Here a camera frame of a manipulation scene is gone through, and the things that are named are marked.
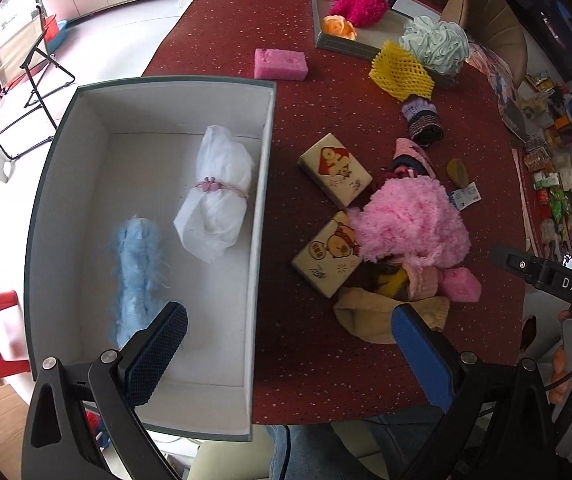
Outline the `tan knitted sock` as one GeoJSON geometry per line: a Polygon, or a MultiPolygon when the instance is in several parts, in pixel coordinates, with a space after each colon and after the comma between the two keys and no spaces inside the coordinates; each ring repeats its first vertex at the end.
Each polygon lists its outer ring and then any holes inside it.
{"type": "MultiPolygon", "coordinates": [[[[333,307],[339,324],[348,332],[371,344],[395,344],[392,335],[392,312],[404,304],[386,296],[367,292],[359,287],[340,289],[338,301],[333,307]]],[[[446,297],[430,297],[411,301],[411,307],[431,330],[441,332],[446,326],[450,300],[446,297]]]]}

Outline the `pink foam sponge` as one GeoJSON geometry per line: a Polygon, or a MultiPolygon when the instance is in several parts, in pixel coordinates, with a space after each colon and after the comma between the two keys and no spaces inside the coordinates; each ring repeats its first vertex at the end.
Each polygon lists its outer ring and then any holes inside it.
{"type": "Polygon", "coordinates": [[[446,269],[439,288],[441,294],[452,302],[473,304],[481,296],[481,284],[466,268],[446,269]]]}

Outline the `pink yellow knitted item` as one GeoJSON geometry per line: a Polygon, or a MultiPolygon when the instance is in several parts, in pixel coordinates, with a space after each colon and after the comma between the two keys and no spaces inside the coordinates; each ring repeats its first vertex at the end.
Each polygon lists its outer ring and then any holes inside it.
{"type": "Polygon", "coordinates": [[[402,258],[387,260],[378,267],[379,295],[416,301],[437,295],[442,272],[434,266],[414,266],[402,258]]]}

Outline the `cream cartoon box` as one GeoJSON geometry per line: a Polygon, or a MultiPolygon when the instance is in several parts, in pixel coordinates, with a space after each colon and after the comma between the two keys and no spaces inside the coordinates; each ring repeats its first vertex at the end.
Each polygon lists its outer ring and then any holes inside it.
{"type": "Polygon", "coordinates": [[[362,262],[360,252],[348,214],[339,211],[292,259],[292,265],[318,292],[330,298],[362,262]]]}
{"type": "Polygon", "coordinates": [[[350,206],[373,181],[333,133],[326,134],[306,150],[299,157],[298,165],[340,209],[350,206]]]}

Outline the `pink fluffy yarn ball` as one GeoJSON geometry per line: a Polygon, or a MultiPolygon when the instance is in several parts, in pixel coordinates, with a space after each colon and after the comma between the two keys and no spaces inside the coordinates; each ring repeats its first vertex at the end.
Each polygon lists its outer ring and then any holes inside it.
{"type": "Polygon", "coordinates": [[[402,258],[449,269],[472,247],[461,213],[436,179],[389,179],[363,208],[347,214],[366,261],[402,258]]]}

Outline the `pink navy striped sock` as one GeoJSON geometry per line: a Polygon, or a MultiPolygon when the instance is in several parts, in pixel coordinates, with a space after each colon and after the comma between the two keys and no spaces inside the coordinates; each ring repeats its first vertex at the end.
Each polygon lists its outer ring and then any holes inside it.
{"type": "Polygon", "coordinates": [[[437,177],[425,151],[408,138],[399,138],[395,142],[391,171],[398,179],[417,177],[435,179],[437,177]]]}

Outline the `light blue fluffy item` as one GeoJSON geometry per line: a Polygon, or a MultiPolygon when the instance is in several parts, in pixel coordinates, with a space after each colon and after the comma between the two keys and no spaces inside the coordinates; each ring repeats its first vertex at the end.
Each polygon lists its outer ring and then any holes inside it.
{"type": "Polygon", "coordinates": [[[158,226],[147,218],[130,218],[116,232],[114,341],[119,349],[137,330],[147,328],[162,308],[158,298],[164,287],[160,242],[158,226]]]}

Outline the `blue white wipe packet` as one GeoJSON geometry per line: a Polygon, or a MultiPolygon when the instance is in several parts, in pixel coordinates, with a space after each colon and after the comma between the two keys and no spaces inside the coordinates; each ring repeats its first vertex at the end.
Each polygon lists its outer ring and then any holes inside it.
{"type": "Polygon", "coordinates": [[[481,195],[475,182],[470,182],[464,188],[457,188],[449,193],[451,204],[458,210],[462,211],[472,204],[480,202],[481,195]]]}

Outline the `white cloth bundle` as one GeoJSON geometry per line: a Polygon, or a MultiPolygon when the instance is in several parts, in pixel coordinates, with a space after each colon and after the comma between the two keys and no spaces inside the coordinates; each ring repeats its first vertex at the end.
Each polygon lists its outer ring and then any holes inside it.
{"type": "Polygon", "coordinates": [[[248,150],[218,125],[205,130],[196,158],[195,183],[174,226],[183,247],[205,263],[237,243],[245,218],[254,161],[248,150]]]}

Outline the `yellow round disc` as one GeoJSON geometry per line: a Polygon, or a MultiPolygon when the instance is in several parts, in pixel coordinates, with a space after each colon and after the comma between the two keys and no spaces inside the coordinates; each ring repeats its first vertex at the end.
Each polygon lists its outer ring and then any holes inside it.
{"type": "Polygon", "coordinates": [[[464,162],[459,158],[452,158],[446,165],[446,173],[449,179],[457,188],[466,188],[470,179],[464,162]]]}

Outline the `large grey storage box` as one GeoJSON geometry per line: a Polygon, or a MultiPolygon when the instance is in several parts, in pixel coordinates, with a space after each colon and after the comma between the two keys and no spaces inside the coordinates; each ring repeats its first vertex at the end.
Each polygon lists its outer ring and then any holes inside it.
{"type": "Polygon", "coordinates": [[[251,439],[275,104],[275,84],[240,78],[130,78],[75,91],[28,228],[32,367],[122,348],[175,301],[187,324],[139,418],[166,434],[251,439]]]}

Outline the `yellow foam net sleeve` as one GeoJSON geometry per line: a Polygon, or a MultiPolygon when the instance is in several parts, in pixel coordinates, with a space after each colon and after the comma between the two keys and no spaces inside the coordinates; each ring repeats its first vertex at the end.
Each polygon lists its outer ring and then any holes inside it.
{"type": "Polygon", "coordinates": [[[416,56],[397,42],[386,40],[371,61],[369,78],[399,102],[418,96],[430,101],[435,81],[416,56]]]}

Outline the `grey shallow tray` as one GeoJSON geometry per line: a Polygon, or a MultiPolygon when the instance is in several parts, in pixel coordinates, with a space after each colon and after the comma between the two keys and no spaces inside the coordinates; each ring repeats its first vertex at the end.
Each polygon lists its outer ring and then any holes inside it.
{"type": "Polygon", "coordinates": [[[377,55],[386,40],[397,42],[405,32],[407,22],[416,16],[427,16],[438,22],[440,14],[415,0],[397,0],[393,7],[376,25],[356,27],[356,40],[348,40],[326,34],[323,31],[323,18],[330,13],[333,0],[312,0],[314,43],[318,49],[352,55],[368,62],[377,55]]]}

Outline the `pink foam block on table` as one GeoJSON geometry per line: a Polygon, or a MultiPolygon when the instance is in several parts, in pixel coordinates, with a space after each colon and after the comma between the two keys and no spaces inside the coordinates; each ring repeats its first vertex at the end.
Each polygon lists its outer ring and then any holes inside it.
{"type": "Polygon", "coordinates": [[[308,72],[303,52],[280,49],[257,49],[254,52],[255,79],[301,81],[308,72]]]}

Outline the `orange fabric flower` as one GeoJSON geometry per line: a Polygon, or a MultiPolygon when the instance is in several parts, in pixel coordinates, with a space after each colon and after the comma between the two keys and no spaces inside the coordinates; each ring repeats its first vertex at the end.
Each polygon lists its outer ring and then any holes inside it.
{"type": "Polygon", "coordinates": [[[326,15],[322,21],[322,31],[329,36],[356,40],[356,30],[353,24],[342,15],[326,15]]]}

